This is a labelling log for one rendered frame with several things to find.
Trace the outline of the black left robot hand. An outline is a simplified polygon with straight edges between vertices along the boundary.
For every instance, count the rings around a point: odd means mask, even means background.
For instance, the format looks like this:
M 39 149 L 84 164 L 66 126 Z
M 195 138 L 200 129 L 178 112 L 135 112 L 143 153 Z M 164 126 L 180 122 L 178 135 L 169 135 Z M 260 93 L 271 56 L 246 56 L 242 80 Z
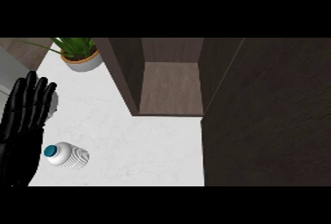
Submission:
M 35 71 L 14 82 L 0 121 L 0 187 L 25 187 L 35 176 L 56 88 Z

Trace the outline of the open dark wooden cabinet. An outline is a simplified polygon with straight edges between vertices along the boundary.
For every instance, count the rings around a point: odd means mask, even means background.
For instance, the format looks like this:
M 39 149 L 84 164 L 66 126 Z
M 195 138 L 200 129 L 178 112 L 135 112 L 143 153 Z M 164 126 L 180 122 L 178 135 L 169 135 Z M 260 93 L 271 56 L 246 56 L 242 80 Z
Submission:
M 240 38 L 96 38 L 132 116 L 200 117 Z

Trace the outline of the dark wooden cabinet door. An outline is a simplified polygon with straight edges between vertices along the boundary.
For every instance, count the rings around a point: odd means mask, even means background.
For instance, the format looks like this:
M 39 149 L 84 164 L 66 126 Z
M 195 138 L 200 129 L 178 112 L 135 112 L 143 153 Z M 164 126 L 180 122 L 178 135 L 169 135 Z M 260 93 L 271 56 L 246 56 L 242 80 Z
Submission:
M 331 38 L 245 38 L 200 119 L 206 186 L 331 186 Z

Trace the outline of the white bottle with blue cap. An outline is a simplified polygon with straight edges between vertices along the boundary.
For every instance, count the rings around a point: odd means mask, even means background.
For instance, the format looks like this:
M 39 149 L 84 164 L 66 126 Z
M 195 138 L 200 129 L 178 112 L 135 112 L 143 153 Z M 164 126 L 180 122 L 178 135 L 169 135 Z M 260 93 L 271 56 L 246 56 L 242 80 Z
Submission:
M 66 142 L 48 145 L 44 156 L 53 166 L 79 169 L 88 163 L 88 152 Z

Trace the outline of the green plant in white pot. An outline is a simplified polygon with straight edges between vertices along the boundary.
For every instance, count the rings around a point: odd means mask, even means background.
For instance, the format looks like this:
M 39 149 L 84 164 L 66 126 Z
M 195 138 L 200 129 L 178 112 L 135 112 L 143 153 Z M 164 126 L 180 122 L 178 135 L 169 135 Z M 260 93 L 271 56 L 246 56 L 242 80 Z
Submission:
M 51 38 L 50 40 L 59 50 L 28 41 L 25 41 L 25 44 L 57 53 L 67 68 L 75 72 L 84 73 L 99 67 L 103 60 L 91 38 Z

